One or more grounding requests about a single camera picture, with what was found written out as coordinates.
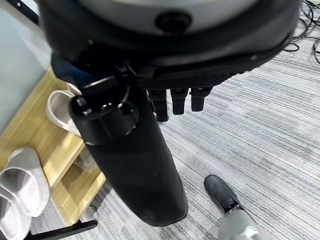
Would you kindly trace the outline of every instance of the gray carpet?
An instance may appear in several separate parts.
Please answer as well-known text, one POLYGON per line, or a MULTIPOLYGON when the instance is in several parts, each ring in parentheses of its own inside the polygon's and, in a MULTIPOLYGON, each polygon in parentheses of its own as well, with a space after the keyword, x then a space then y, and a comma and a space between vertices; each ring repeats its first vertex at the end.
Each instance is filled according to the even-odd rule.
MULTIPOLYGON (((320 31, 313 33, 320 36, 320 31)), ((99 227, 69 239, 216 239, 223 215, 203 186, 209 174, 235 189, 270 240, 320 239, 320 65, 313 39, 300 51, 274 60, 216 86, 203 112, 161 123, 187 194, 186 219, 164 228, 137 218, 106 183, 83 220, 99 227)), ((34 219, 32 232, 62 226, 50 205, 34 219)))

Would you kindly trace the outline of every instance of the slipper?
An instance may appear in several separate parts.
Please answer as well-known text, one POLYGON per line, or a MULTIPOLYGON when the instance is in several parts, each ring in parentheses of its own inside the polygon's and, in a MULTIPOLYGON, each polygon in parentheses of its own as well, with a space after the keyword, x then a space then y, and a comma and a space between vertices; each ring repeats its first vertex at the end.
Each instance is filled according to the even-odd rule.
POLYGON ((66 86, 68 87, 68 91, 69 91, 69 92, 71 92, 71 93, 73 93, 73 94, 75 94, 75 95, 78 95, 78 96, 81 96, 81 95, 82 95, 81 91, 77 88, 76 85, 73 85, 73 84, 67 82, 67 83, 66 83, 66 86))
POLYGON ((31 217, 17 199, 0 187, 0 230, 8 240, 23 240, 28 235, 31 217))
POLYGON ((39 157, 30 147, 19 148, 0 172, 0 187, 13 195, 26 215, 38 217, 50 198, 39 157))
POLYGON ((57 126, 81 137, 69 114, 69 102, 75 95, 66 90, 53 91, 46 104, 46 115, 57 126))

